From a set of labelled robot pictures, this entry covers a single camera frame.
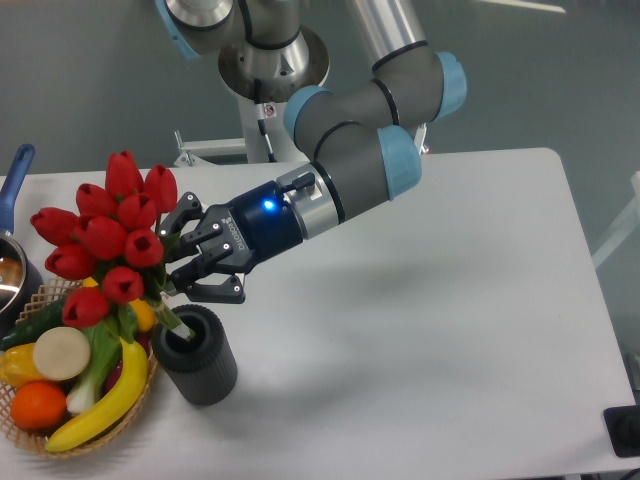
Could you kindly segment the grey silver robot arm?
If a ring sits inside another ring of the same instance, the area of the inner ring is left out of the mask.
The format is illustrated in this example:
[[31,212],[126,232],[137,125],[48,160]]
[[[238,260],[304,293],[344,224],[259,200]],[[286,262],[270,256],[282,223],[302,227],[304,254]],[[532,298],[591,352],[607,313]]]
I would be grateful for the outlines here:
[[337,95],[323,83],[329,58],[300,22],[295,1],[160,1],[162,21],[182,54],[219,56],[227,87],[254,115],[260,150],[279,152],[265,124],[278,119],[305,163],[222,205],[185,195],[163,223],[176,238],[167,293],[196,302],[245,298],[256,265],[413,188],[422,175],[428,123],[465,101],[464,70],[434,52],[408,1],[352,1],[372,78]]

